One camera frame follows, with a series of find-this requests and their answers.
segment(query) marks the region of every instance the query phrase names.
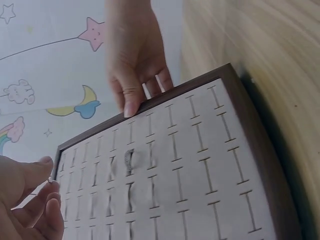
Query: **cartoon cloud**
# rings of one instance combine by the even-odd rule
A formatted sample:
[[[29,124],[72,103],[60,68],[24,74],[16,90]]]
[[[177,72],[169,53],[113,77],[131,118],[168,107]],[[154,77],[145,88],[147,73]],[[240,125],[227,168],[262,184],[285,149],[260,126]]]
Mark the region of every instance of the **cartoon cloud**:
[[[8,96],[10,102],[16,102],[17,104],[22,104],[25,100],[28,104],[35,102],[35,92],[28,81],[24,79],[19,80],[19,85],[11,84],[3,92]]]

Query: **wood grain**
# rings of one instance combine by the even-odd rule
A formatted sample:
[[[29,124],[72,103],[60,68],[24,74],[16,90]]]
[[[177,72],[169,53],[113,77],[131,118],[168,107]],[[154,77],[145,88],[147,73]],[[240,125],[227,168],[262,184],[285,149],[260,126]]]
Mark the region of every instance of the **wood grain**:
[[[183,18],[182,81],[228,62],[251,76],[320,226],[320,1],[184,0]]]

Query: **fingernail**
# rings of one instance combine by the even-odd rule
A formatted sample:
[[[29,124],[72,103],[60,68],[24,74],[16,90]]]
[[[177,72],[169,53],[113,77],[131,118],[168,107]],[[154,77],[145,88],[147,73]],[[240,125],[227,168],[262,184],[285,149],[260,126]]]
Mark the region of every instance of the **fingernail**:
[[[51,161],[52,161],[52,159],[51,159],[51,157],[49,157],[49,156],[44,156],[44,157],[42,157],[42,158],[39,160],[39,162],[40,162],[40,163],[43,163],[43,164],[50,163]]]
[[[124,117],[125,118],[130,118],[133,115],[135,115],[136,111],[136,105],[132,101],[128,101],[124,105]]]

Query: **wooden surface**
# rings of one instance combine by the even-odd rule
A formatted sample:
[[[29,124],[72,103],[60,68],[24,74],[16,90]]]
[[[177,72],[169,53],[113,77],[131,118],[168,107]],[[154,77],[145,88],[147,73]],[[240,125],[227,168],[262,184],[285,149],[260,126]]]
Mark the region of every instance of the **wooden surface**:
[[[293,195],[305,191],[307,218],[320,226],[320,1],[184,0],[183,8],[182,81],[228,62],[252,78],[288,147],[283,156],[292,156],[282,164],[297,169],[289,181],[302,182]]]

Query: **small star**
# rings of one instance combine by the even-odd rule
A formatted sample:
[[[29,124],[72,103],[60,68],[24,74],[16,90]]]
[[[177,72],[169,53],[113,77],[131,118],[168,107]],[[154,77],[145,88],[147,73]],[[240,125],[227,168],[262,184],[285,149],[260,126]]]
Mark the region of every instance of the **small star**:
[[[46,131],[45,133],[43,133],[46,135],[46,137],[49,137],[50,134],[52,134],[52,132],[50,131],[50,129],[48,128],[48,131]]]
[[[95,52],[104,43],[105,23],[98,23],[90,17],[86,19],[86,31],[78,36],[79,39],[89,41]]]
[[[3,5],[2,6],[2,13],[0,15],[0,19],[4,19],[6,24],[9,24],[10,19],[15,18],[16,14],[14,12],[14,4],[11,5]]]

